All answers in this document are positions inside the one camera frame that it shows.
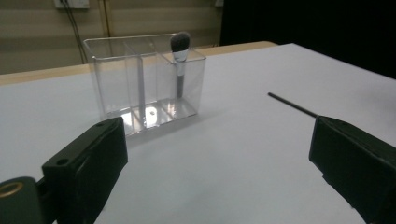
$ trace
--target wall outlet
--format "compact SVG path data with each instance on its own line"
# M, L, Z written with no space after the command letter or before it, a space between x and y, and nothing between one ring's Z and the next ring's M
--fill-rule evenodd
M64 8L61 1L67 1L70 8L90 8L90 0L54 0L56 8Z

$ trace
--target makeup brush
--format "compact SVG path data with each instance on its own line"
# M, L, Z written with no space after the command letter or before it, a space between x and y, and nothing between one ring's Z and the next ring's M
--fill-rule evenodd
M171 37L171 49L177 68L177 98L183 96L184 74L186 71L187 55L190 47L190 34L180 32Z

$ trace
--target brush bristles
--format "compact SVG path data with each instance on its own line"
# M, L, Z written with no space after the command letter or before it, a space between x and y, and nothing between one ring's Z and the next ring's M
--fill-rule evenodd
M171 49L173 52L186 50L190 47L190 34L180 32L171 37Z

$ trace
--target black curtain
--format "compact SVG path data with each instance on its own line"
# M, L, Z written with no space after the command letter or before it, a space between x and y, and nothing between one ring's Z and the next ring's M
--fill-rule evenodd
M261 40L396 78L396 10L387 0L225 0L220 44Z

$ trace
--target clear plastic container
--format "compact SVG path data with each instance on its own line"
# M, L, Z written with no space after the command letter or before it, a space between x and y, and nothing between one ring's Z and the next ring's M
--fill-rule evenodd
M123 117L131 135L195 115L205 71L205 56L193 49L176 63L172 35L87 39L92 79L101 119ZM184 76L178 76L180 69Z

